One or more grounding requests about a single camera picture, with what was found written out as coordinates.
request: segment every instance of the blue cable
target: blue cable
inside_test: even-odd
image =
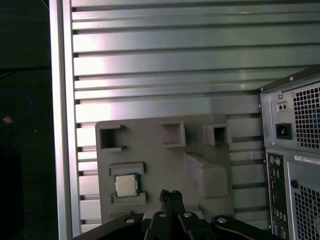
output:
[[[22,95],[26,96],[30,102],[30,108],[21,118],[18,118],[16,120],[12,121],[11,123],[0,123],[0,127],[5,127],[7,125],[17,124],[17,123],[25,120],[26,118],[28,118],[31,115],[31,113],[34,110],[34,101],[33,101],[32,97],[30,96],[30,94],[26,90],[24,90],[23,88],[18,88],[18,87],[8,88],[0,94],[0,99],[3,98],[5,95],[7,95],[9,93],[13,93],[13,92],[21,93]]]

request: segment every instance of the horizontal aluminum slat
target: horizontal aluminum slat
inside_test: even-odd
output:
[[[223,84],[245,83],[276,80],[303,70],[303,67],[294,68],[263,68],[242,70],[219,70],[204,72],[178,72],[112,75],[112,76],[80,76],[74,82],[76,90],[86,89],[116,89],[147,86],[176,86],[190,84]]]
[[[258,113],[258,98],[256,95],[216,96],[90,103],[75,106],[75,117],[78,124],[209,113]]]
[[[232,142],[229,145],[231,161],[260,160],[263,159],[263,143],[261,141]],[[97,159],[96,151],[78,152],[79,171],[96,171],[97,162],[90,161]]]
[[[316,65],[320,45],[228,48],[74,58],[74,75],[130,74]]]
[[[187,18],[181,16],[158,17],[156,19],[112,19],[98,21],[74,22],[72,28],[81,32],[82,30],[117,30],[126,28],[163,28],[163,27],[197,27],[197,26],[221,26],[221,25],[247,25],[247,24],[295,24],[317,23],[320,20],[319,13],[290,13],[290,14],[238,14],[238,15],[194,15]]]
[[[80,176],[79,177],[79,194],[81,196],[99,194],[98,175]]]
[[[234,185],[264,183],[265,168],[264,164],[232,166],[232,183]]]
[[[83,3],[88,2],[88,0],[78,0]],[[320,11],[320,3],[292,3],[292,4],[272,4],[272,2],[265,4],[256,4],[256,5],[215,5],[215,6],[191,6],[191,7],[152,7],[152,8],[131,8],[131,9],[108,9],[100,11],[74,11],[72,12],[72,19],[74,21],[90,19],[114,19],[114,18],[137,18],[137,17],[158,17],[158,16],[181,16],[185,17],[186,15],[209,15],[209,14],[218,14],[218,15],[232,15],[232,14],[272,14],[272,13],[294,13],[294,12],[305,12],[305,13],[314,13]]]
[[[231,174],[233,185],[258,184],[265,181],[263,164],[232,166]],[[98,175],[80,176],[79,193],[81,196],[98,195]]]
[[[95,229],[96,227],[101,226],[101,223],[93,223],[93,224],[82,224],[81,225],[81,232],[85,233],[92,229]]]
[[[253,220],[267,220],[269,216],[268,211],[246,211],[237,212],[234,214],[234,218],[240,221],[248,222]]]
[[[229,119],[227,124],[233,138],[261,135],[259,118]],[[96,146],[96,130],[94,127],[77,128],[76,136],[78,147]]]
[[[73,36],[73,51],[75,53],[82,53],[172,48],[313,44],[320,43],[318,32],[320,32],[320,25],[305,24],[77,34]]]
[[[267,189],[264,187],[233,190],[234,208],[254,208],[267,205]]]
[[[237,189],[233,193],[236,208],[266,206],[266,189],[263,187]],[[101,219],[100,200],[81,200],[80,213],[82,220]]]
[[[261,160],[264,159],[264,152],[262,150],[256,151],[241,151],[241,152],[231,152],[230,160],[232,162],[236,161],[246,161],[246,160]]]
[[[254,220],[254,221],[246,221],[246,224],[252,225],[258,229],[267,230],[269,229],[269,221],[268,220]]]
[[[204,94],[219,92],[252,91],[261,86],[272,83],[272,81],[255,81],[242,83],[215,83],[215,84],[192,84],[183,86],[157,86],[157,87],[135,87],[121,89],[99,89],[99,90],[78,90],[74,93],[76,100],[100,99],[100,98],[121,98],[135,96],[163,96],[182,94]]]
[[[243,0],[225,0],[225,2],[242,2]],[[102,7],[102,6],[121,6],[121,5],[152,5],[152,4],[189,4],[195,3],[195,0],[72,0],[73,7]],[[201,0],[201,3],[217,3],[219,0]]]

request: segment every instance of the ventilation grille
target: ventilation grille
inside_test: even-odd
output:
[[[320,87],[297,92],[294,99],[297,141],[303,148],[320,149]]]
[[[298,239],[320,239],[320,193],[300,186],[294,193]]]

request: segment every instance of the metal bolt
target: metal bolt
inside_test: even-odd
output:
[[[227,220],[223,217],[218,218],[218,222],[221,224],[225,224],[227,222]]]
[[[135,220],[132,219],[132,218],[129,218],[129,219],[125,220],[125,222],[126,222],[127,224],[132,224],[132,223],[135,222]]]
[[[191,214],[190,212],[185,212],[185,213],[183,214],[183,216],[184,216],[185,218],[190,218],[190,217],[192,216],[192,214]]]

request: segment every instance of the black panel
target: black panel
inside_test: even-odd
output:
[[[268,161],[272,233],[284,239],[289,239],[284,157],[268,153]]]

